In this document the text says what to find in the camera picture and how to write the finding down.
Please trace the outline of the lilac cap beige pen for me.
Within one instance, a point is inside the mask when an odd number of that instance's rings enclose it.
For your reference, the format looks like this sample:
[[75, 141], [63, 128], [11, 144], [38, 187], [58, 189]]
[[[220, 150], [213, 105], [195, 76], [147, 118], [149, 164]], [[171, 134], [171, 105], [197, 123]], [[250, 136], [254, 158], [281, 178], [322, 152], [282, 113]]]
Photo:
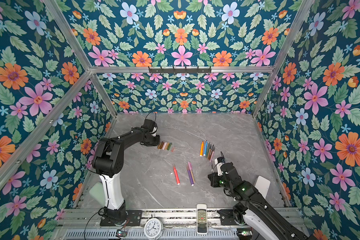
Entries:
[[193, 180], [193, 184], [195, 184], [195, 177], [194, 177], [194, 173], [193, 173], [193, 168], [192, 168], [192, 163], [188, 161], [188, 167], [190, 169], [190, 172], [191, 172], [191, 177], [192, 177], [192, 180]]

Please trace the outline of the tan brown pen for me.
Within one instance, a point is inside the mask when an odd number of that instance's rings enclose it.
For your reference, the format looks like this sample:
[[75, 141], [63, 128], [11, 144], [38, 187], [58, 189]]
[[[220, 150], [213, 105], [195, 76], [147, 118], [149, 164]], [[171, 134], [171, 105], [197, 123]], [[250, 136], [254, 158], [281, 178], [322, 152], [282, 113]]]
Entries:
[[212, 148], [213, 148], [213, 145], [210, 144], [210, 145], [209, 145], [209, 148], [208, 148], [207, 155], [206, 155], [208, 161], [210, 160], [210, 155], [211, 155], [211, 152], [212, 152]]

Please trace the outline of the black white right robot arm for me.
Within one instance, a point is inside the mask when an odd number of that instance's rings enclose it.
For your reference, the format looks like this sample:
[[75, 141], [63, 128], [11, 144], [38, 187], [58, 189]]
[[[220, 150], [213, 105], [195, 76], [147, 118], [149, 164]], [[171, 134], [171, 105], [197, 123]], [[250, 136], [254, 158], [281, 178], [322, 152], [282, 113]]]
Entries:
[[281, 216], [250, 182], [242, 180], [233, 163], [218, 163], [208, 175], [213, 188], [223, 188], [237, 204], [233, 218], [238, 224], [252, 227], [266, 240], [314, 240]]

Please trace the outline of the purple highlighter pen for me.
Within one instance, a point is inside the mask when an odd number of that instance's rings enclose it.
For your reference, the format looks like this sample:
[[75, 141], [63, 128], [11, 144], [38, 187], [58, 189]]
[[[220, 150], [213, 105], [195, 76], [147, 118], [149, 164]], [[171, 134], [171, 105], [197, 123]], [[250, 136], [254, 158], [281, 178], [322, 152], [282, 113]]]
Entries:
[[194, 179], [192, 177], [192, 173], [191, 173], [191, 170], [189, 169], [189, 167], [187, 167], [187, 173], [188, 173], [188, 176], [189, 176], [191, 186], [194, 186], [194, 184], [195, 184]]

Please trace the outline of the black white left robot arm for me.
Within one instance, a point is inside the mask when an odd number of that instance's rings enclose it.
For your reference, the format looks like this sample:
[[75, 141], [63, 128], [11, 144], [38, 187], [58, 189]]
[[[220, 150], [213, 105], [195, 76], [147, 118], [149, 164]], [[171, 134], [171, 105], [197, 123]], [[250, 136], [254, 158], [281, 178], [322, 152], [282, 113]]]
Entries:
[[113, 138], [103, 138], [98, 144], [92, 168], [101, 178], [105, 193], [105, 220], [116, 225], [124, 225], [128, 221], [126, 201], [121, 190], [121, 171], [124, 166], [125, 150], [134, 144], [146, 147], [157, 147], [160, 136], [155, 121], [145, 119], [140, 127]]

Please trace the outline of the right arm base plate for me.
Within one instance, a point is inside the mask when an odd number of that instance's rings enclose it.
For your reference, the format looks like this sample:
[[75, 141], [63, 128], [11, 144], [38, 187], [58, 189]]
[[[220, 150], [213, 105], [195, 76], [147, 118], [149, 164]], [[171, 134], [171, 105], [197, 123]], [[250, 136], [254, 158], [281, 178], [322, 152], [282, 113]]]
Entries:
[[234, 218], [233, 210], [232, 209], [220, 209], [217, 210], [217, 213], [220, 215], [220, 222], [222, 226], [243, 226], [245, 222], [241, 221], [238, 222]]

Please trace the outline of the orange highlighter pen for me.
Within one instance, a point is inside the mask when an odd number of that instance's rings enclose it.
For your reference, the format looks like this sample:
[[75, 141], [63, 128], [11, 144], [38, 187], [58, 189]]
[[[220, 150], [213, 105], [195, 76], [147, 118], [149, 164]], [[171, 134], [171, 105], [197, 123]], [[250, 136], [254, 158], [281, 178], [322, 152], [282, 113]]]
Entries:
[[204, 141], [202, 141], [201, 148], [200, 148], [200, 157], [202, 157], [204, 155], [204, 146], [205, 146], [205, 143], [204, 143]]

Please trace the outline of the brown lilac pen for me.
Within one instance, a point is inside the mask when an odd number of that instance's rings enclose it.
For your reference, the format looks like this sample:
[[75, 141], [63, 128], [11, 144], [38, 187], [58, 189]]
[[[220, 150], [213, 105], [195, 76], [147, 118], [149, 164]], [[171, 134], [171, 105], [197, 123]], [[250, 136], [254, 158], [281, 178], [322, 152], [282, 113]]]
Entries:
[[213, 161], [213, 157], [215, 154], [215, 147], [212, 148], [211, 155], [210, 155], [210, 163]]

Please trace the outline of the blue highlighter pen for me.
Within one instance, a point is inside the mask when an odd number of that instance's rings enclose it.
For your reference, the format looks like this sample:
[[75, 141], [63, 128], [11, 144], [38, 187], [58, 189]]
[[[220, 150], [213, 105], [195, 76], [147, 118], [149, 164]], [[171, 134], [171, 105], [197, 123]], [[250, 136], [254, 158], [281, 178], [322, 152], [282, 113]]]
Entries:
[[204, 142], [203, 156], [206, 156], [208, 150], [208, 141]]

